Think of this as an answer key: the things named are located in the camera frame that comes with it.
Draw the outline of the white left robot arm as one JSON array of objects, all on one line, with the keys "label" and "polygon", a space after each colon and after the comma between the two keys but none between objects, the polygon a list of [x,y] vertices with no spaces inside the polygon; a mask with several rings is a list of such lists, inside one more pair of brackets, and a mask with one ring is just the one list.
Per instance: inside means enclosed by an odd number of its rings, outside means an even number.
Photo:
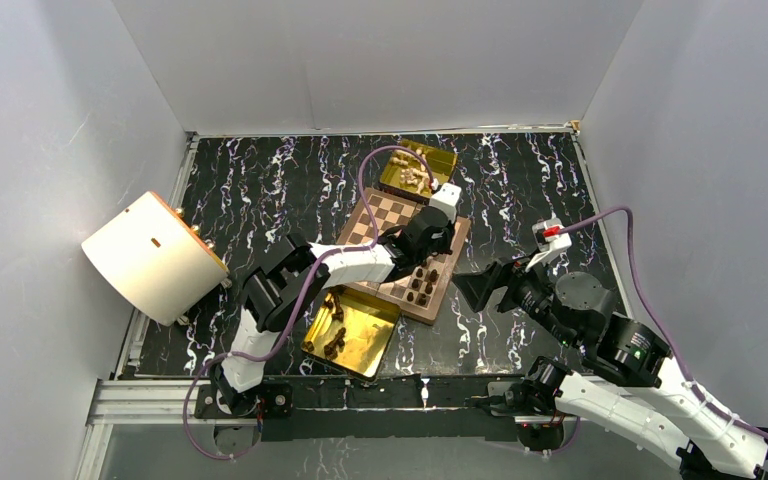
[{"label": "white left robot arm", "polygon": [[367,244],[322,245],[297,234],[282,240],[266,263],[245,278],[231,349],[209,369],[220,409],[233,416],[254,411],[265,362],[321,291],[401,280],[428,258],[450,253],[455,224],[454,208],[428,205],[407,224],[391,227]]}]

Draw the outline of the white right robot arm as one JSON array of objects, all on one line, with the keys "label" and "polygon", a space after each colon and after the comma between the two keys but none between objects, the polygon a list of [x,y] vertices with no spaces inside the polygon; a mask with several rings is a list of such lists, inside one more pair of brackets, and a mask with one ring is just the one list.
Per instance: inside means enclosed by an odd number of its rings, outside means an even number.
[{"label": "white right robot arm", "polygon": [[616,310],[616,295],[584,272],[549,279],[521,259],[493,262],[453,282],[469,307],[524,311],[562,345],[581,350],[582,364],[621,388],[588,381],[565,364],[538,357],[520,382],[496,381],[473,405],[497,416],[569,413],[652,452],[685,479],[767,479],[768,428],[748,431],[712,395],[683,377],[671,347],[648,326]]}]

